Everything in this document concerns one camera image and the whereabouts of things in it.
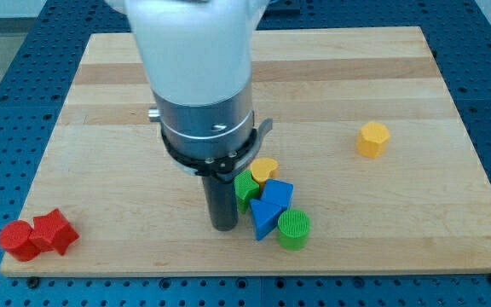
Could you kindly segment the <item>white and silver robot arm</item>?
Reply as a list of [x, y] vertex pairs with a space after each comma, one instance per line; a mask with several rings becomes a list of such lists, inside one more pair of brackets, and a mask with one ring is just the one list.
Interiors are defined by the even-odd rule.
[[170, 156], [196, 176], [233, 180], [271, 121], [254, 126], [251, 37], [269, 0], [107, 0], [125, 14]]

